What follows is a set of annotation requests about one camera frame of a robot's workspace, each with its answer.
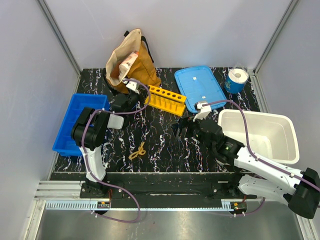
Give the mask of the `yellow test tube rack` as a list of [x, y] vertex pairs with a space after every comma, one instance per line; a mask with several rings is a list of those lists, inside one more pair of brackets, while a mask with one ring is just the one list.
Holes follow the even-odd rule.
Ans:
[[182, 117], [187, 97], [160, 87], [149, 85], [150, 96], [145, 99], [149, 106]]

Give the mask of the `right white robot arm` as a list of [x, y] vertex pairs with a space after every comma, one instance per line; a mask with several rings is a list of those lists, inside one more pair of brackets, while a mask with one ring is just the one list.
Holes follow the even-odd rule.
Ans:
[[241, 174], [229, 183], [227, 192], [231, 197], [263, 197], [288, 206], [303, 218], [314, 218], [320, 207], [320, 176], [316, 170], [302, 171], [258, 156], [249, 146], [225, 135], [222, 127], [211, 120], [183, 117], [171, 128], [176, 137], [185, 129], [185, 137], [204, 145], [218, 162], [259, 176]]

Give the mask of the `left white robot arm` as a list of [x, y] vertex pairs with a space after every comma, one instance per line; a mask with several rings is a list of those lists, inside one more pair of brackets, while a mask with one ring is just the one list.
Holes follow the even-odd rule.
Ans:
[[113, 113], [126, 113], [138, 109], [149, 96], [143, 87], [138, 92], [130, 90], [128, 94], [118, 93], [110, 104], [111, 113], [105, 111], [94, 113], [92, 107], [84, 107], [75, 124], [70, 136], [75, 141], [82, 153], [85, 162], [85, 183], [81, 187], [82, 198], [89, 194], [98, 198], [107, 197], [111, 189], [105, 183], [108, 180], [106, 170], [103, 166], [101, 147], [105, 141], [107, 129], [122, 129], [129, 124], [127, 114], [114, 115]]

